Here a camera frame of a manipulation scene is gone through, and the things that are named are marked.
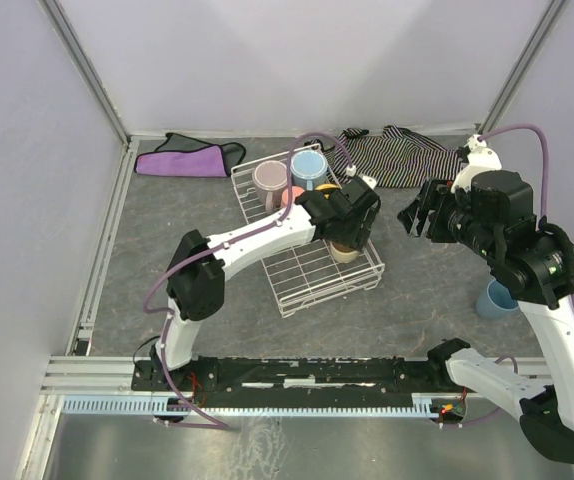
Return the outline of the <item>yellow plastic cup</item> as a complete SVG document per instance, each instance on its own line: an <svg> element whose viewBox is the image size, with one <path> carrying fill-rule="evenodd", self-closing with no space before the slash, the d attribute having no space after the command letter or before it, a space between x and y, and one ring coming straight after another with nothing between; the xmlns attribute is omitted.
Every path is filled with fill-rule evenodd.
<svg viewBox="0 0 574 480"><path fill-rule="evenodd" d="M330 190L335 190L335 189L340 189L340 186L339 186L339 185L336 185L336 184L325 183L325 184L318 185L318 186L315 188L316 191L322 191L322 192L326 192L326 191L330 191Z"/></svg>

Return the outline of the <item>metal steel cup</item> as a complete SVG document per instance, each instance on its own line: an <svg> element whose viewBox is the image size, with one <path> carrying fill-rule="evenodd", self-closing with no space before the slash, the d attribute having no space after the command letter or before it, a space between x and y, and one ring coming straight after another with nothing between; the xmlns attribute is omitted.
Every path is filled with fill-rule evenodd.
<svg viewBox="0 0 574 480"><path fill-rule="evenodd" d="M331 242L329 248L332 258L341 264L354 261L360 254L358 250L340 245L336 242Z"/></svg>

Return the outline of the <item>pink plastic cup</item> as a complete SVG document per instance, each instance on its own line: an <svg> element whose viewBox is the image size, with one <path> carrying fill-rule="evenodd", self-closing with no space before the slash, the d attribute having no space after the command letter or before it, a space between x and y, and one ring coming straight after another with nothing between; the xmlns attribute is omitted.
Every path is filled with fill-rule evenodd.
<svg viewBox="0 0 574 480"><path fill-rule="evenodd" d="M304 189L299 187L299 186L292 186L290 188L285 189L282 192L282 196L281 196L281 207L286 208L287 206L289 206L303 192L304 192Z"/></svg>

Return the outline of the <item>light blue textured mug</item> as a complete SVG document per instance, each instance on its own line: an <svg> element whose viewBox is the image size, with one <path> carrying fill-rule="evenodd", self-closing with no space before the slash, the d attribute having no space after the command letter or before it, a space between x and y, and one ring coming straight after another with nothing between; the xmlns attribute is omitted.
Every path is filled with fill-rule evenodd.
<svg viewBox="0 0 574 480"><path fill-rule="evenodd" d="M328 162L317 150L303 150L290 160L292 184L304 190L315 190L327 179Z"/></svg>

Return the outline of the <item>lilac textured mug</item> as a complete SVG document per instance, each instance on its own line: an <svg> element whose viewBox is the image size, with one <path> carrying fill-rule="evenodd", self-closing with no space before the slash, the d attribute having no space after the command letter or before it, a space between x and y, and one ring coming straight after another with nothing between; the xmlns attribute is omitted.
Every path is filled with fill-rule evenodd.
<svg viewBox="0 0 574 480"><path fill-rule="evenodd" d="M263 161L254 169L252 181L265 212L274 213L280 207L282 193L287 187L286 165L276 160Z"/></svg>

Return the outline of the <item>blue plastic cup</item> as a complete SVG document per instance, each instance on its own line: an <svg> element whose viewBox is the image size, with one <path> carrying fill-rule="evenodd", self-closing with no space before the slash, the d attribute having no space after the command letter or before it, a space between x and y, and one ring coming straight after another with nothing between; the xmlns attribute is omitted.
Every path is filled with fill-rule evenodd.
<svg viewBox="0 0 574 480"><path fill-rule="evenodd" d="M490 281L476 301L476 312L483 319L496 320L518 310L518 302L497 280Z"/></svg>

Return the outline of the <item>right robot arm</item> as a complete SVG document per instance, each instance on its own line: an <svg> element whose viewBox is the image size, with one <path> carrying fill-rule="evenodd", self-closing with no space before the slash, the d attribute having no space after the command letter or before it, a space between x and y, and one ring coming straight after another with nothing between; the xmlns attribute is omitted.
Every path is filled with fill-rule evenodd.
<svg viewBox="0 0 574 480"><path fill-rule="evenodd" d="M409 235L460 243L486 261L528 320L552 380L524 380L457 341L445 344L448 378L516 419L542 456L574 465L574 244L569 236L534 214L532 187L506 170L475 175L468 190L428 180L397 218Z"/></svg>

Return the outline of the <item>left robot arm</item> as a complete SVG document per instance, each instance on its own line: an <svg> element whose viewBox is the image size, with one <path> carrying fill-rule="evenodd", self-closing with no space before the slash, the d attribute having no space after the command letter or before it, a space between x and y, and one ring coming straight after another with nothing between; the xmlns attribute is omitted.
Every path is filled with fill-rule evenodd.
<svg viewBox="0 0 574 480"><path fill-rule="evenodd" d="M324 240L352 250L364 248L381 200L377 181L365 175L328 192L306 191L287 208L222 234L186 233L167 272L154 287L164 285L166 307L146 313L166 314L167 324L156 344L160 362L170 370L187 365L200 324L225 302L225 286L250 265L286 249Z"/></svg>

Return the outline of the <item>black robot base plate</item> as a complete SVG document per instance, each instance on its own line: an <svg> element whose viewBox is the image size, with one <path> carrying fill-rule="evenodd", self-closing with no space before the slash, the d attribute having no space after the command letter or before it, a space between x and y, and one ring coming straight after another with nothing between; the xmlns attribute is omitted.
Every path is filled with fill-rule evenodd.
<svg viewBox="0 0 574 480"><path fill-rule="evenodd" d="M170 375L178 390L208 408L407 407L414 394L465 396L434 362L402 357L199 357Z"/></svg>

